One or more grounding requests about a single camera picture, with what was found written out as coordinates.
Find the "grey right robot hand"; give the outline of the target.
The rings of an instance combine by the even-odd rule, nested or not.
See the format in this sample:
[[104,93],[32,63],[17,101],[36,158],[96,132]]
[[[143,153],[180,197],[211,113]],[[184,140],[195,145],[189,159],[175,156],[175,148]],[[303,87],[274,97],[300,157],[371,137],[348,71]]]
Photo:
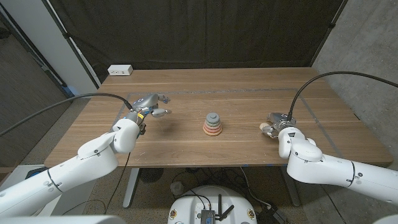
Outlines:
[[262,134],[268,135],[270,138],[277,138],[284,128],[295,127],[296,120],[292,118],[288,120],[288,115],[283,113],[269,113],[266,116],[266,123],[261,123],[259,129]]

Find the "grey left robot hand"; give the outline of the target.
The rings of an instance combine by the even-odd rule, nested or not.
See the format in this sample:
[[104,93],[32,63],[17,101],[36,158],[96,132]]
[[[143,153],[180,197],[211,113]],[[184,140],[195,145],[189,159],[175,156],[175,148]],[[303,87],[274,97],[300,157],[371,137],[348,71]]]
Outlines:
[[169,101],[170,98],[165,95],[155,93],[147,95],[132,104],[132,108],[125,118],[141,125],[148,114],[155,118],[170,114],[171,110],[159,108],[159,102],[167,104]]

